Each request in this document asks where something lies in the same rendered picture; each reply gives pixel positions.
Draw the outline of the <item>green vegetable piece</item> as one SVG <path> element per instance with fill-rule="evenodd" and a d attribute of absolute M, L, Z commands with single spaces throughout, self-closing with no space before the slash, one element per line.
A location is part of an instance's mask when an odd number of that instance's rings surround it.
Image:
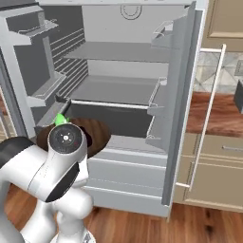
<path fill-rule="evenodd" d="M 66 118 L 63 114 L 58 113 L 55 117 L 55 125 L 61 125 L 69 122 L 69 118 Z"/>

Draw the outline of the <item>grey fridge shelf with rail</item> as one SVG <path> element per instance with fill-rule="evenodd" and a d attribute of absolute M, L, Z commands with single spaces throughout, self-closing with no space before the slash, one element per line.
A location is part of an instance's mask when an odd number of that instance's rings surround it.
<path fill-rule="evenodd" d="M 158 81 L 88 75 L 70 94 L 75 103 L 146 109 Z"/>

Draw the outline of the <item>dark grey countertop appliance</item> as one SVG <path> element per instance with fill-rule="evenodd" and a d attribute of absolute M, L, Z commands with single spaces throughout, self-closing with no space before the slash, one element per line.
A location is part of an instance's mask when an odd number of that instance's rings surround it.
<path fill-rule="evenodd" d="M 238 111 L 243 114 L 243 80 L 239 80 L 234 93 L 234 103 Z"/>

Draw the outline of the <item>brown wooden bowl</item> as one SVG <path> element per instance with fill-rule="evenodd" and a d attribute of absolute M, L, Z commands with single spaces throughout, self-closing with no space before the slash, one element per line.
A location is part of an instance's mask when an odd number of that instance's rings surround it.
<path fill-rule="evenodd" d="M 111 133 L 109 131 L 108 126 L 98 120 L 94 119 L 85 119 L 85 118 L 74 118 L 70 120 L 72 123 L 80 126 L 87 137 L 87 157 L 91 158 L 98 154 L 100 151 L 104 149 L 104 147 L 108 144 Z M 45 128 L 43 128 L 37 138 L 37 145 L 43 148 L 44 150 L 48 150 L 47 146 L 47 137 L 50 130 L 55 126 L 55 124 L 51 124 Z"/>

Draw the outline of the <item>grey fridge door with bins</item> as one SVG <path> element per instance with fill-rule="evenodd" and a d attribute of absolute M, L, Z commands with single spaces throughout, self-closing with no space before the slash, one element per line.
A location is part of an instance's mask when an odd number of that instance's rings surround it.
<path fill-rule="evenodd" d="M 51 124 L 63 105 L 56 94 L 66 76 L 54 69 L 49 35 L 57 29 L 35 0 L 0 0 L 0 50 L 29 138 Z"/>

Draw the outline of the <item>grey freezer drawer front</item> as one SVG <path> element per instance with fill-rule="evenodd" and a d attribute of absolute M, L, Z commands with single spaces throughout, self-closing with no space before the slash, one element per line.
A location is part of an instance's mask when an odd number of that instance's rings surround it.
<path fill-rule="evenodd" d="M 167 154 L 142 138 L 113 136 L 88 160 L 84 187 L 99 207 L 166 217 L 162 203 Z"/>

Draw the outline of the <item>beige drawer front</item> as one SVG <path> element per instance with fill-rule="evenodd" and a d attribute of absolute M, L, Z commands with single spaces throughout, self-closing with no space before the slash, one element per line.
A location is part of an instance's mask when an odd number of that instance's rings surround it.
<path fill-rule="evenodd" d="M 199 144 L 200 134 L 187 133 L 185 135 L 182 155 L 195 156 Z M 243 152 L 224 150 L 222 146 L 243 148 L 243 139 L 234 137 L 225 137 L 217 135 L 206 135 L 201 156 L 209 156 L 216 158 L 230 158 L 243 160 Z"/>

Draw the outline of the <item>beige base cupboard door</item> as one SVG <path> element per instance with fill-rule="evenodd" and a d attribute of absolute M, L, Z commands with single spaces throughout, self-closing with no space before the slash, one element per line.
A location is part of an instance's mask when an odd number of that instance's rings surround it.
<path fill-rule="evenodd" d="M 243 160 L 201 157 L 192 189 L 177 185 L 174 201 L 243 213 Z"/>

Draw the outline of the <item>beige wall cupboard door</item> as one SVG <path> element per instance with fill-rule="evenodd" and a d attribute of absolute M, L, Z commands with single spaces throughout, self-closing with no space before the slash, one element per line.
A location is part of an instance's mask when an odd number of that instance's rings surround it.
<path fill-rule="evenodd" d="M 202 46 L 243 52 L 243 0 L 209 0 Z"/>

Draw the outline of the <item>grey wall outlet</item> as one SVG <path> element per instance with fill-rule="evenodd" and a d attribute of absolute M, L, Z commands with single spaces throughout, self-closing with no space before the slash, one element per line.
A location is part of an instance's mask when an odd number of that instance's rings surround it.
<path fill-rule="evenodd" d="M 243 60 L 238 60 L 234 76 L 243 76 Z"/>

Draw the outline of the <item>grey fridge body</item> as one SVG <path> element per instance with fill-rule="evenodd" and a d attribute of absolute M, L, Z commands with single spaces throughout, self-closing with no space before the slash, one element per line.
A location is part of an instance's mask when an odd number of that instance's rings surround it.
<path fill-rule="evenodd" d="M 56 94 L 66 116 L 104 122 L 113 136 L 142 138 L 153 117 L 148 108 L 75 103 L 70 94 L 88 75 L 165 79 L 169 49 L 152 40 L 162 24 L 184 16 L 194 0 L 40 0 L 59 31 L 51 38 L 57 71 L 66 75 Z"/>

